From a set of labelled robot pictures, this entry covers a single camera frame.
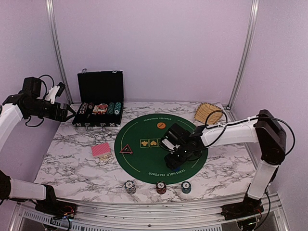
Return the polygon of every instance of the wicker fan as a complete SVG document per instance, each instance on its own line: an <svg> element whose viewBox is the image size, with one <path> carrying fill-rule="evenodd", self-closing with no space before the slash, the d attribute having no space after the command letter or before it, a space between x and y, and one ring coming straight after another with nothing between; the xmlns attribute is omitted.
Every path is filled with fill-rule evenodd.
<svg viewBox="0 0 308 231"><path fill-rule="evenodd" d="M222 110L220 107L217 107L216 105L213 105L211 103L202 103L199 105L196 113L194 114L194 118L196 120L199 120L202 123L205 123L205 120L207 118L207 116L216 110ZM211 115L211 117L207 120L207 123L209 125L215 124L217 123L221 117L222 117L222 113L214 113L213 115Z"/></svg>

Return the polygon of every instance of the pink playing card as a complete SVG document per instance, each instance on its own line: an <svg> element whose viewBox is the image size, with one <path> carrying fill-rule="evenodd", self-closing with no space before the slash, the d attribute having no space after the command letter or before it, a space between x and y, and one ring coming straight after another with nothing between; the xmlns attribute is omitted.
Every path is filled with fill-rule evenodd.
<svg viewBox="0 0 308 231"><path fill-rule="evenodd" d="M97 145L91 148L92 148L92 154L94 158L101 158L101 157L111 154L111 150L110 150L108 143L102 143L100 145Z"/></svg>

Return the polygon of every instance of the white robotic arm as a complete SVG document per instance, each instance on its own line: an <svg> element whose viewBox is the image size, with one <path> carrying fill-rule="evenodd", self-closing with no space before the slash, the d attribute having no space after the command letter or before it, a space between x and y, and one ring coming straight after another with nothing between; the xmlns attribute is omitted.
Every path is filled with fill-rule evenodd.
<svg viewBox="0 0 308 231"><path fill-rule="evenodd" d="M9 96L3 106L0 105L0 151L22 118L28 119L31 116L38 116L39 118L67 121L75 116L75 112L67 104L64 104L64 109L61 109L61 105L55 102L55 98L63 92L64 84L59 83L59 85L52 87L43 99L37 99L40 95L41 83L39 78L26 78L23 89L18 94ZM72 115L67 116L68 111L72 112ZM0 199L37 200L37 210L53 215L59 215L59 211L68 205L57 201L52 186L12 179L1 170Z"/></svg>
<svg viewBox="0 0 308 231"><path fill-rule="evenodd" d="M161 139L160 146L170 151L164 158L167 167L177 169L193 155L202 155L201 151L205 148L259 142L261 161L244 200L222 206L226 220L242 218L264 211L261 197L285 159L286 133L277 120L268 110L261 110L257 116L245 120L212 127L198 126L192 133L173 124Z"/></svg>

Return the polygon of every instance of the white marble table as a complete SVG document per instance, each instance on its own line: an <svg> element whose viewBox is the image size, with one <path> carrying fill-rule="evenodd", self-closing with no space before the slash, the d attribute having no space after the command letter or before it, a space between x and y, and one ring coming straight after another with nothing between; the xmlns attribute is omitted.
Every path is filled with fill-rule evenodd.
<svg viewBox="0 0 308 231"><path fill-rule="evenodd" d="M183 117L195 125L194 112L200 103L124 103L122 126L132 119L152 113L167 113ZM159 195L155 185L134 179L126 173L116 158L100 162L92 157L91 147L108 142L112 151L121 128L105 128L88 132L62 123L44 157L35 183L52 185L57 197L81 201L108 203L158 203L199 200L246 191L255 168L244 145L210 148L204 167L188 181L189 194L181 192L180 183L168 185ZM124 182L134 180L137 192L129 195Z"/></svg>

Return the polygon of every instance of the black poker chip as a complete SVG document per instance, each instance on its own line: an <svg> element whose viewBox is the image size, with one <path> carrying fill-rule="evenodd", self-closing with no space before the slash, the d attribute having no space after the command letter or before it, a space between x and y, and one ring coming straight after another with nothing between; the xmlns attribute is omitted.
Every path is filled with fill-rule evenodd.
<svg viewBox="0 0 308 231"><path fill-rule="evenodd" d="M185 194L188 194L191 192L192 190L192 185L188 182L188 181L184 181L182 184L181 184L181 188L182 188L182 192L185 193Z"/></svg>

